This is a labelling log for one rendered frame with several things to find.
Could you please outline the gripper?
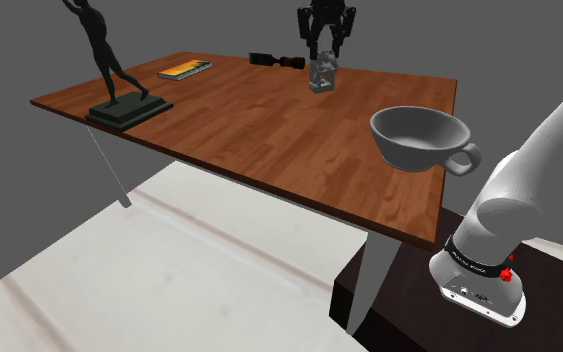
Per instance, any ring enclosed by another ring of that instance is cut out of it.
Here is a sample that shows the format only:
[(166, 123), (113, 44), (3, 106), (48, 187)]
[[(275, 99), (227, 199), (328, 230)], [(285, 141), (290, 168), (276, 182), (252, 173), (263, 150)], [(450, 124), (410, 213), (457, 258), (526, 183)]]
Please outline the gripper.
[(310, 59), (318, 57), (320, 23), (331, 24), (332, 50), (336, 58), (344, 40), (351, 35), (356, 16), (355, 7), (346, 7), (345, 0), (311, 0), (310, 7), (297, 9), (299, 35), (306, 41)]

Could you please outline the black and dark red tool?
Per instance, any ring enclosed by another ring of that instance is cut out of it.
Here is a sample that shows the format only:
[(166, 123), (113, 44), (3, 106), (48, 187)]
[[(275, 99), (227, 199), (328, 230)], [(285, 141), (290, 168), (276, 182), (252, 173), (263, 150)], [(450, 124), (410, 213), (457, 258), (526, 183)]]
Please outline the black and dark red tool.
[(290, 67), (297, 70), (303, 70), (306, 65), (305, 59), (303, 57), (275, 58), (271, 54), (250, 52), (248, 54), (248, 58), (250, 64), (260, 66), (274, 66), (275, 64), (278, 64), (281, 67)]

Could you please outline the wooden table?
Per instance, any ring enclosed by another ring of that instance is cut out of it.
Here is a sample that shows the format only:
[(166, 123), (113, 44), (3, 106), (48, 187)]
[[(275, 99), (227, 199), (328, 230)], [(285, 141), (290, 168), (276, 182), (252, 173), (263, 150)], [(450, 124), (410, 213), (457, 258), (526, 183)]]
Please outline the wooden table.
[(160, 77), (190, 59), (179, 52), (131, 68), (172, 108), (124, 139), (377, 239), (434, 248), (444, 170), (405, 173), (387, 165), (369, 121), (395, 105), (451, 112), (455, 80), (344, 68), (335, 90), (313, 94), (302, 71), (224, 55), (182, 81)]

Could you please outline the dark human statue on base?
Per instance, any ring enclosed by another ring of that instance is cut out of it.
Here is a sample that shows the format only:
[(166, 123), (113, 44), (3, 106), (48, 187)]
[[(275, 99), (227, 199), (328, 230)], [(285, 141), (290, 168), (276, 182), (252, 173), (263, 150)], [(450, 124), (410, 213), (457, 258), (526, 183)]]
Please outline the dark human statue on base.
[[(107, 25), (100, 11), (91, 7), (88, 0), (61, 0), (75, 14), (84, 28), (94, 61), (103, 77), (110, 99), (89, 109), (85, 118), (102, 126), (119, 131), (128, 130), (173, 107), (173, 104), (161, 97), (151, 96), (133, 76), (127, 74), (117, 60), (111, 45), (107, 41)], [(116, 97), (111, 72), (139, 89)]]

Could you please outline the grey faceted figure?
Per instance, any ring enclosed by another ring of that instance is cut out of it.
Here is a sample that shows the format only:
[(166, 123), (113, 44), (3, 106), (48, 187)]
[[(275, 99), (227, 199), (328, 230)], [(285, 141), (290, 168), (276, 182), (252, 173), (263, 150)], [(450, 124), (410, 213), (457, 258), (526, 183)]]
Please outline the grey faceted figure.
[(332, 91), (338, 63), (332, 49), (320, 51), (309, 64), (309, 87), (314, 93)]

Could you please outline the book with yellow orange cover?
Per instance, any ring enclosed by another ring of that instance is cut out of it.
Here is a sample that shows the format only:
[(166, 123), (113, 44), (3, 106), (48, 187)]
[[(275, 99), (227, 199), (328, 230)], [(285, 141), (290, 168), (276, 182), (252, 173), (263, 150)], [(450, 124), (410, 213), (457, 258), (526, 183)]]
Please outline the book with yellow orange cover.
[(199, 72), (211, 68), (213, 64), (210, 61), (190, 60), (169, 69), (163, 70), (157, 74), (159, 78), (167, 80), (182, 80)]

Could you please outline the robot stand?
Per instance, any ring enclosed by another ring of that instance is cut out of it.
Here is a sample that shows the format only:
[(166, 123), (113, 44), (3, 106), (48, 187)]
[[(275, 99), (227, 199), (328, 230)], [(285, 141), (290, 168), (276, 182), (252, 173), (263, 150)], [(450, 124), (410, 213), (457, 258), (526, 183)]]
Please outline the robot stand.
[(514, 252), (527, 306), (503, 327), (440, 294), (431, 252), (404, 243), (354, 334), (368, 352), (563, 352), (563, 261), (526, 244)]

